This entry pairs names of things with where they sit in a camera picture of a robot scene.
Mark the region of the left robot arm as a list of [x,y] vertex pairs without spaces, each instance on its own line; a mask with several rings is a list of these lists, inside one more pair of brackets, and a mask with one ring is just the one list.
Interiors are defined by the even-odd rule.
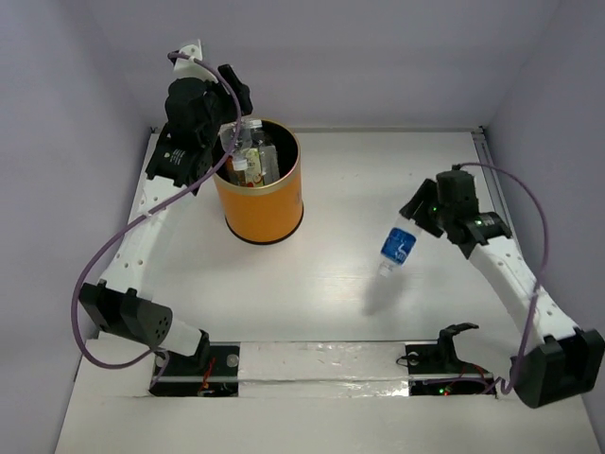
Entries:
[[86,348],[78,325],[84,309],[102,332],[175,357],[184,371],[197,374],[209,362],[209,336],[153,302],[160,265],[183,209],[233,153],[235,143],[215,157],[220,128],[241,128],[253,107],[249,87],[229,64],[213,69],[197,58],[172,55],[189,77],[168,87],[167,121],[145,170],[133,220],[101,247],[81,272],[70,307],[74,339],[81,354],[106,368]]

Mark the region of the blue label bottle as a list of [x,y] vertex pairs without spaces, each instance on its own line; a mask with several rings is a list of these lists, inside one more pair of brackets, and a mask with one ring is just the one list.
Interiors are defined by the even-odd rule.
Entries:
[[380,251],[381,262],[378,272],[389,276],[407,262],[421,229],[413,220],[399,216],[387,235]]

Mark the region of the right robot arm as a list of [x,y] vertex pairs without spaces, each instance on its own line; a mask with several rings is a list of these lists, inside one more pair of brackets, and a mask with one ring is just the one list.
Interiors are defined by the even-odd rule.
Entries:
[[381,251],[386,261],[403,266],[421,232],[445,237],[459,249],[520,333],[513,346],[485,351],[481,365],[493,374],[487,392],[515,393],[537,409],[593,390],[604,359],[603,336],[582,329],[554,302],[507,222],[480,209],[475,177],[461,165],[424,180],[400,209]]

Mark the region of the apple juice label bottle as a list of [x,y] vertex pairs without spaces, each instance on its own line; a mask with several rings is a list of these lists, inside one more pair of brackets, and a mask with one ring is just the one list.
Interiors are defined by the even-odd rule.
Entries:
[[238,185],[262,187],[280,179],[277,149],[260,119],[243,124],[232,165]]

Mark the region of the clear unlabelled bottle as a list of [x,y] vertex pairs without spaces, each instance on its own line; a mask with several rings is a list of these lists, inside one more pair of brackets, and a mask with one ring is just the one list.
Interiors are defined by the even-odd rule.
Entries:
[[233,170],[245,171],[248,168],[247,153],[252,144],[249,122],[242,120],[239,123],[223,125],[219,138],[223,149],[232,157]]

